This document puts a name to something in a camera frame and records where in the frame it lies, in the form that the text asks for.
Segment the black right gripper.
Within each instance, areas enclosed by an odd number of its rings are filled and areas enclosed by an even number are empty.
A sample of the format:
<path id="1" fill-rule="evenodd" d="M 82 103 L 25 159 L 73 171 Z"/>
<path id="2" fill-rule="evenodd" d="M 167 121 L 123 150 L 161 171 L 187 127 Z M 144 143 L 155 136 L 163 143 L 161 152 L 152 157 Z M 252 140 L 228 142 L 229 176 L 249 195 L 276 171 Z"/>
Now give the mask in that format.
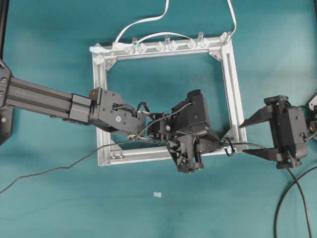
<path id="1" fill-rule="evenodd" d="M 303 111 L 291 105 L 287 96 L 265 98 L 264 103 L 266 106 L 245 119 L 239 128 L 269 121 L 276 149 L 245 149 L 242 152 L 275 161 L 278 169 L 301 166 L 301 159 L 308 155 L 308 146 L 305 142 L 308 129 Z"/>

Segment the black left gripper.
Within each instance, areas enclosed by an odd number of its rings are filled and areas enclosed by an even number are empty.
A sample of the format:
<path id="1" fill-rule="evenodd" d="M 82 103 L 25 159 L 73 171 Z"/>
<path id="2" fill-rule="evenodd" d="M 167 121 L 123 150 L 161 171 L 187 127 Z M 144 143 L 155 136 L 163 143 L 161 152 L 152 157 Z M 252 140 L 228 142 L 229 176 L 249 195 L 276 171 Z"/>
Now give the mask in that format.
<path id="1" fill-rule="evenodd" d="M 208 106 L 201 90 L 193 90 L 171 109 L 171 131 L 166 143 L 177 171 L 190 174 L 203 169 L 201 154 L 223 148 L 217 134 L 209 130 Z"/>

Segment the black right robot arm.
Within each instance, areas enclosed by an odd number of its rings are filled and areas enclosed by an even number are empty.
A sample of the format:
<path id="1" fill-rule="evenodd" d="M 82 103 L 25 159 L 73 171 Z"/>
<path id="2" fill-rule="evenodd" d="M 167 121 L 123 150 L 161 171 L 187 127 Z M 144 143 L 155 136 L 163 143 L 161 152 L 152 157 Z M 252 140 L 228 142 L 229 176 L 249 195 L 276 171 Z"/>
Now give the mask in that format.
<path id="1" fill-rule="evenodd" d="M 239 127 L 244 128 L 265 121 L 269 122 L 273 139 L 272 148 L 245 149 L 244 153 L 277 162 L 278 169 L 299 167 L 308 155 L 307 141 L 317 136 L 317 106 L 308 107 L 308 116 L 301 106 L 293 106 L 287 96 L 264 99 L 265 107 L 255 112 Z"/>

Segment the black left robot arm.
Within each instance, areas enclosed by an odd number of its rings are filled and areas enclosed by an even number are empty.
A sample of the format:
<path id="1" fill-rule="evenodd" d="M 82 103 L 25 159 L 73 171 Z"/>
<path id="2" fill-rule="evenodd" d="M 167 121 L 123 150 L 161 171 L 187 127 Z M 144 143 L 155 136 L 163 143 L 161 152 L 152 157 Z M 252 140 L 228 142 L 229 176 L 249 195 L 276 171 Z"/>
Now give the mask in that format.
<path id="1" fill-rule="evenodd" d="M 17 79 L 1 63 L 1 142 L 11 137 L 15 108 L 70 123 L 93 125 L 105 132 L 120 132 L 132 140 L 164 143 L 182 173 L 202 169 L 202 155 L 224 145 L 211 130 L 207 102 L 200 90 L 189 92 L 169 114 L 153 113 L 145 102 L 135 108 L 124 103 L 119 94 L 102 88 L 95 88 L 84 97 Z"/>

